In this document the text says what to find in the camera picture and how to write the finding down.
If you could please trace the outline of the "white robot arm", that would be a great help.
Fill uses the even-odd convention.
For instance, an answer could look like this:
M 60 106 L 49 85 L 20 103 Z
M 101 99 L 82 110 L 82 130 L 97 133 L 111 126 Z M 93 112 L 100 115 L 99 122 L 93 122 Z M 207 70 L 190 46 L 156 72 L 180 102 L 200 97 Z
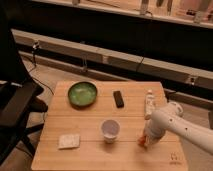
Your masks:
M 169 102 L 154 110 L 144 127 L 143 145 L 156 144 L 170 131 L 213 155 L 213 130 L 183 119 L 182 114 L 183 108 L 176 102 Z

